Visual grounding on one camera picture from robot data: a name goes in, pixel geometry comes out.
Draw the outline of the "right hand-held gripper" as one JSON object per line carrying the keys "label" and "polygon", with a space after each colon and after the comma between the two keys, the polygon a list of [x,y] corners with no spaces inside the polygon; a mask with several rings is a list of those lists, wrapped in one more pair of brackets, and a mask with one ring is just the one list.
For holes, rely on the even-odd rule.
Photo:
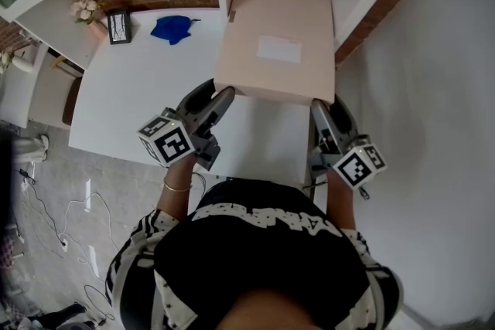
{"label": "right hand-held gripper", "polygon": [[338,95],[329,108],[322,100],[314,99],[311,113],[315,126],[321,130],[318,146],[309,153],[312,178],[332,169],[353,191],[369,200],[364,185],[387,169],[377,146],[369,135],[357,132],[353,115]]}

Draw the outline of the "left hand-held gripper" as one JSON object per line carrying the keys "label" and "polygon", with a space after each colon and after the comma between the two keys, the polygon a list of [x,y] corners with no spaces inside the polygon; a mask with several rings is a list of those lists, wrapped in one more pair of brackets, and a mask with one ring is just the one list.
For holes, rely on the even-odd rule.
{"label": "left hand-held gripper", "polygon": [[[213,79],[209,79],[189,92],[178,108],[187,113],[199,113],[211,102],[214,94]],[[212,112],[223,116],[234,102],[235,95],[233,87],[224,88],[212,99]],[[141,126],[137,135],[148,154],[161,166],[169,167],[188,155],[194,155],[196,163],[209,171],[220,154],[220,146],[205,127],[197,124],[194,117],[166,108]]]}

